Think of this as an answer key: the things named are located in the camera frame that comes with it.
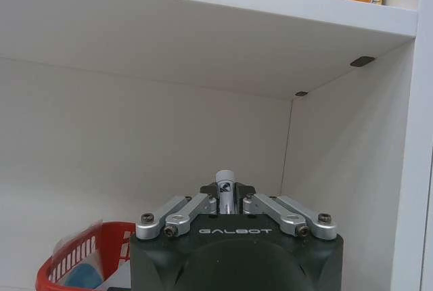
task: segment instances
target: plastic bag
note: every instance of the plastic bag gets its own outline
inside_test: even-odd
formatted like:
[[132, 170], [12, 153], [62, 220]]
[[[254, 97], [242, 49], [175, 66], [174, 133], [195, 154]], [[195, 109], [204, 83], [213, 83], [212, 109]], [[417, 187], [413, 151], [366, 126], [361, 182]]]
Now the plastic bag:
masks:
[[[56, 267], [51, 267], [51, 274], [56, 284], [74, 288], [93, 289], [98, 287], [104, 280], [102, 271], [102, 261], [99, 249], [96, 247], [96, 235], [101, 234], [102, 220], [92, 224], [90, 227], [62, 238], [54, 247], [52, 263], [59, 263]], [[93, 232], [94, 237], [85, 239], [89, 231]], [[77, 243], [74, 250], [64, 255], [63, 249], [69, 247], [70, 243]]]

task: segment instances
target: red plastic basket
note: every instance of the red plastic basket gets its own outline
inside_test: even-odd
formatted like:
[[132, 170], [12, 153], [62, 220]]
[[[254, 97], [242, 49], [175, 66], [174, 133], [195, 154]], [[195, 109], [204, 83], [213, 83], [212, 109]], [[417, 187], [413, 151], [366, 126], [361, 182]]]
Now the red plastic basket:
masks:
[[129, 259], [129, 237], [135, 232], [135, 224], [108, 222], [102, 227], [91, 227], [67, 242], [39, 269], [36, 278], [37, 291], [83, 291], [56, 284], [91, 253], [99, 250], [104, 280], [110, 277]]

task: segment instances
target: white shelf panel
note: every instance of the white shelf panel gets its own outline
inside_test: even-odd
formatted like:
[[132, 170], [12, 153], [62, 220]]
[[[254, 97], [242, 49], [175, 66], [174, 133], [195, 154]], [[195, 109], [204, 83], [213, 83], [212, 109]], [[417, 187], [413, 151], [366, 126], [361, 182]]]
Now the white shelf panel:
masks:
[[417, 12], [344, 0], [0, 0], [0, 55], [289, 98], [416, 34]]

